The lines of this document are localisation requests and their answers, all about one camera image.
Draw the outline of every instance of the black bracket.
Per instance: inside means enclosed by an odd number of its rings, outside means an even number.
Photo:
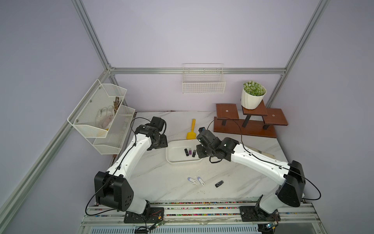
[[[125,224],[144,224],[144,220],[147,224],[154,224],[159,220],[159,217],[163,218],[164,208],[163,207],[151,207],[148,215],[139,215],[133,212],[126,211],[123,222]]]
[[[152,149],[160,149],[160,148],[166,148],[168,146],[168,140],[166,139],[166,135],[160,135],[160,144],[158,146],[153,146],[151,145],[147,150],[152,150]]]
[[[275,218],[279,221],[281,218],[279,216],[278,210],[275,210],[272,214],[267,217],[259,216],[258,212],[255,210],[255,206],[240,206],[240,216],[242,217],[242,222],[258,222],[258,221],[275,221]]]

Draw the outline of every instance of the white flower pot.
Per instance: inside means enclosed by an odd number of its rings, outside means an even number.
[[[253,96],[253,95],[247,94],[247,92],[243,88],[242,101],[241,101],[242,106],[249,110],[256,109],[256,107],[258,107],[258,105],[261,103],[265,94],[262,96]]]

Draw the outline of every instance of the white wire basket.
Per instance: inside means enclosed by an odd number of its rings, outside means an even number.
[[[184,94],[223,94],[226,81],[222,63],[184,63]]]
[[[135,109],[124,105],[126,89],[113,84],[94,83],[95,92],[81,112],[68,122],[92,144],[100,154],[119,154],[129,130]],[[114,101],[118,99],[115,111]]]

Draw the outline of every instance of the white tray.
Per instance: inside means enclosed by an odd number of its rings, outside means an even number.
[[[202,158],[195,155],[193,158],[192,155],[186,156],[186,152],[184,149],[193,152],[196,150],[196,146],[200,145],[200,142],[196,139],[194,140],[175,140],[168,143],[168,147],[166,148],[166,160],[171,165],[188,165],[188,164],[195,164],[202,161]]]

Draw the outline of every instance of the aluminum frame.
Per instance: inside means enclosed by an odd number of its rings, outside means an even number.
[[[221,203],[221,204],[152,204],[152,207],[164,207],[165,215],[179,214],[179,216],[164,216],[165,226],[167,225],[233,225],[233,224],[267,224],[269,222],[242,222],[240,215],[209,215],[219,211],[219,213],[239,213],[238,208],[214,209],[218,207],[230,206],[255,206],[256,201],[248,201],[246,203]],[[89,210],[94,209],[110,209],[106,206],[90,206]],[[278,209],[281,223],[312,223],[316,234],[325,233],[319,216],[311,203],[302,203],[300,207],[283,206]],[[185,216],[184,214],[204,213],[206,216]],[[92,227],[99,226],[139,226],[139,224],[123,223],[123,215],[125,212],[109,211],[105,215],[84,216],[78,234],[90,233]]]
[[[112,74],[183,74],[182,67],[174,68],[146,68],[146,67],[114,67],[110,69]],[[224,74],[284,74],[285,68],[224,68]]]
[[[104,71],[99,77],[100,82],[105,81],[109,76],[109,70]],[[97,87],[98,85],[92,85],[88,92],[83,96],[72,114],[72,119],[74,119],[76,115],[79,114],[79,112],[87,103]],[[47,148],[39,156],[26,176],[21,180],[17,188],[13,191],[13,193],[1,207],[0,233],[3,233],[10,222],[13,220],[14,216],[17,214],[18,210],[25,202],[27,196],[30,194],[32,187],[38,181],[40,175],[44,172],[49,163],[53,160],[54,156],[57,154],[58,150],[65,142],[72,128],[73,127],[66,120],[60,130],[54,136],[52,141],[48,144]]]
[[[299,42],[296,45],[295,50],[293,51],[291,57],[289,58],[289,60],[287,62],[285,74],[280,76],[277,84],[275,85],[275,88],[274,88],[272,94],[270,95],[269,100],[266,103],[266,108],[270,108],[272,106],[276,96],[278,95],[280,89],[282,88],[284,82],[286,81],[286,79],[288,77],[288,74],[290,73],[293,66],[295,65],[297,58],[299,57],[299,55],[303,51],[303,48],[305,47],[305,44],[309,40],[310,35],[312,34],[314,28],[316,27],[319,19],[321,18],[322,14],[325,11],[329,2],[330,2],[330,0],[320,0],[319,1],[318,5],[317,5],[317,8],[315,9],[312,17],[309,20],[309,23],[308,23],[307,27],[305,28]]]
[[[118,85],[118,82],[115,78],[115,74],[182,74],[182,68],[115,68],[111,67],[108,59],[105,55],[105,52],[100,44],[100,41],[97,37],[97,34],[92,26],[92,23],[89,19],[87,11],[83,5],[82,0],[72,0],[79,17],[85,27],[88,36],[99,56],[99,59],[104,67],[104,71],[99,77],[101,82],[104,82],[106,79],[109,79],[112,84]],[[329,0],[320,0],[312,18],[310,19],[299,43],[297,44],[291,58],[289,59],[285,68],[226,68],[224,69],[225,74],[280,74],[280,78],[274,88],[269,101],[266,106],[270,107],[273,103],[275,97],[277,96],[279,90],[284,84],[289,72],[291,71],[293,65],[295,64],[297,58],[300,55],[300,52],[304,48],[307,40],[310,37],[311,32],[315,28],[319,18],[324,12]],[[83,108],[84,103],[87,101],[95,90],[96,87],[91,87],[91,89],[86,93],[86,95],[80,101],[76,111],[79,112],[80,108]],[[14,216],[17,214],[18,210],[23,205],[28,194],[30,193],[32,187],[37,182],[40,175],[47,168],[49,163],[53,160],[53,157],[58,152],[59,148],[63,145],[64,141],[69,135],[72,126],[66,121],[51,142],[48,144],[47,148],[43,151],[34,165],[31,167],[26,176],[19,183],[17,188],[13,191],[11,196],[6,200],[4,205],[0,208],[0,234],[4,233],[7,226],[10,224]]]

